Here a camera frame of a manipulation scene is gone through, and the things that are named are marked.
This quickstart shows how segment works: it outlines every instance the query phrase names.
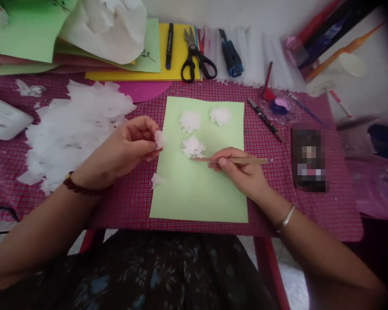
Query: blue cutter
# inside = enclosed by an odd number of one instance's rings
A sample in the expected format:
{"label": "blue cutter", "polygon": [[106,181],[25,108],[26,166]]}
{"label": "blue cutter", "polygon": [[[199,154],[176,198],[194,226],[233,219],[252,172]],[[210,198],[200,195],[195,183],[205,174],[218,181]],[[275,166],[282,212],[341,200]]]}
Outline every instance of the blue cutter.
{"label": "blue cutter", "polygon": [[232,78],[236,78],[241,75],[243,70],[243,65],[241,63],[240,56],[237,54],[236,49],[234,48],[233,42],[227,40],[225,31],[219,29],[220,36],[223,39],[221,43],[221,49],[223,50],[225,64],[227,65],[228,75]]}

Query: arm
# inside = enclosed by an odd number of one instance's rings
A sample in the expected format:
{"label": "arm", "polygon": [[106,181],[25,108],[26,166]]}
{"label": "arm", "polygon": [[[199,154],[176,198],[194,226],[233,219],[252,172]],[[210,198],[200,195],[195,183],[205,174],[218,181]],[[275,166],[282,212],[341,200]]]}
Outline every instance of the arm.
{"label": "arm", "polygon": [[[209,167],[223,169],[237,188],[257,203],[274,227],[286,218],[291,204],[268,185],[259,166],[236,166],[225,158],[250,157],[228,148],[217,152]],[[280,233],[284,245],[308,278],[313,302],[320,309],[374,309],[386,297],[379,279],[347,247],[295,210]]]}
{"label": "arm", "polygon": [[[87,189],[109,187],[141,159],[158,156],[153,141],[158,129],[147,116],[123,124],[73,173],[72,181]],[[0,243],[0,289],[65,255],[100,200],[61,185],[17,224]]]}

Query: scissors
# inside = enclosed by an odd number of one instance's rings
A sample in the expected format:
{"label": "scissors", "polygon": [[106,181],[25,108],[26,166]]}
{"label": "scissors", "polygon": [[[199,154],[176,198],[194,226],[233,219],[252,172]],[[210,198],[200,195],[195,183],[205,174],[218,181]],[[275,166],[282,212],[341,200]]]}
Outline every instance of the scissors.
{"label": "scissors", "polygon": [[[206,56],[201,54],[201,52],[197,48],[197,43],[194,37],[193,29],[190,28],[190,35],[188,35],[187,30],[184,30],[184,35],[185,35],[185,40],[187,41],[187,44],[188,44],[188,57],[187,57],[187,60],[182,65],[182,69],[181,69],[182,80],[185,83],[191,83],[192,81],[194,81],[195,64],[193,62],[193,56],[196,56],[198,58],[198,64],[200,65],[201,71],[203,71],[204,77],[209,80],[214,79],[217,76],[217,67],[211,60],[209,60]],[[210,65],[214,69],[214,75],[210,75],[208,73],[208,70],[205,64]],[[184,69],[187,66],[190,66],[190,79],[188,80],[184,78]]]}

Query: beaded bracelet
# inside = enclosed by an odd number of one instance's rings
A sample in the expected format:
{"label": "beaded bracelet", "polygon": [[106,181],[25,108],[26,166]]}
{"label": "beaded bracelet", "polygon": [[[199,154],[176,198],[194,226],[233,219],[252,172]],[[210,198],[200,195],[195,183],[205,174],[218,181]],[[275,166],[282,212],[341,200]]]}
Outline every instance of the beaded bracelet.
{"label": "beaded bracelet", "polygon": [[68,175],[66,176],[65,180],[63,181],[63,184],[66,186],[67,189],[70,189],[74,191],[75,193],[79,193],[82,195],[86,196],[101,196],[106,194],[111,188],[112,185],[109,186],[106,189],[85,189],[83,187],[80,187],[79,185],[76,185],[73,183],[71,176],[72,176],[73,171],[69,172]]}

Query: silver bangle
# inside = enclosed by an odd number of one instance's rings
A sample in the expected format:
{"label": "silver bangle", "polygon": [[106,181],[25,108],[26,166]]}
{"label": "silver bangle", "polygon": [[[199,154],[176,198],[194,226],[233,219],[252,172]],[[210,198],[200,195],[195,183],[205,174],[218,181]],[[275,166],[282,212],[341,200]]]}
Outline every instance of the silver bangle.
{"label": "silver bangle", "polygon": [[290,218],[292,217],[294,208],[296,205],[294,203],[291,203],[292,208],[290,209],[289,213],[286,215],[285,219],[279,224],[279,227],[276,229],[276,232],[279,234],[283,228],[286,227],[286,225],[289,223]]}

